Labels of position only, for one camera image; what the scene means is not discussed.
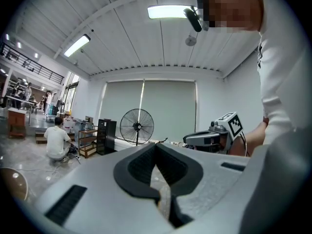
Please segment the hand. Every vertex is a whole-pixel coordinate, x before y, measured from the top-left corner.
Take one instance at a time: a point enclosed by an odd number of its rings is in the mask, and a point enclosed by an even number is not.
[[[229,155],[236,155],[236,156],[245,156],[245,146],[243,139],[238,137],[234,140],[232,147],[230,148]]]

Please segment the ceiling light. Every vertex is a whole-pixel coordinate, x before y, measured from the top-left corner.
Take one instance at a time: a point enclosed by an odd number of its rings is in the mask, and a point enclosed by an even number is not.
[[[148,16],[150,19],[156,18],[186,18],[184,15],[184,9],[190,9],[190,6],[186,5],[157,5],[147,8]]]
[[[64,53],[65,56],[70,57],[77,49],[81,48],[83,45],[90,41],[90,37],[84,34],[79,38],[69,49]]]

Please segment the standing fan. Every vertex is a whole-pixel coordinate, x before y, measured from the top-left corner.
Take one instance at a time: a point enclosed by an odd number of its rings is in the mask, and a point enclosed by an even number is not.
[[[128,111],[120,122],[121,136],[131,144],[135,142],[136,146],[148,141],[153,131],[153,118],[143,109],[132,109]]]

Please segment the white shirt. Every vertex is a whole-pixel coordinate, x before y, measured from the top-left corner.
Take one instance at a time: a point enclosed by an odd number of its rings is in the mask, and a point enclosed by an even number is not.
[[[269,118],[264,144],[293,128],[276,91],[306,46],[302,27],[284,0],[263,0],[264,13],[258,48],[258,72],[264,117]]]
[[[48,98],[47,98],[47,104],[51,104],[51,100],[52,100],[52,96],[51,96],[51,94],[50,95],[48,95]]]
[[[64,141],[71,140],[67,133],[58,126],[49,127],[44,137],[48,140],[47,154],[51,158],[60,158],[66,153],[64,151]]]

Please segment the railing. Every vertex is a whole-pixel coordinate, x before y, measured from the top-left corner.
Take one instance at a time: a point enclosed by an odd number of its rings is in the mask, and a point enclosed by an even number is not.
[[[36,63],[33,60],[30,60],[28,57],[24,56],[20,52],[6,45],[4,42],[1,45],[0,54],[5,58],[11,60],[12,62],[20,65],[27,70],[34,72],[35,74],[45,77],[51,81],[54,81],[58,84],[62,83],[63,76],[47,69],[40,64]]]

